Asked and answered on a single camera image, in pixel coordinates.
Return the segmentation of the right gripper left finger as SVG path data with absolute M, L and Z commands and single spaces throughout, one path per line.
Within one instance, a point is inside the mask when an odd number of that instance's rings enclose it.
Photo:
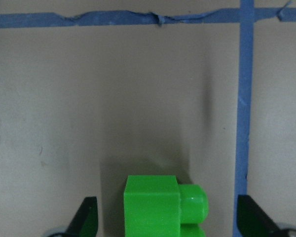
M 65 237 L 95 237 L 98 232 L 97 197 L 86 197 L 66 229 Z

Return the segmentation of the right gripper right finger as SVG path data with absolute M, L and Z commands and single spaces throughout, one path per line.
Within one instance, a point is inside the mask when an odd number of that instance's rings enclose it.
M 237 228 L 243 237 L 286 236 L 286 231 L 280 229 L 249 195 L 238 196 Z

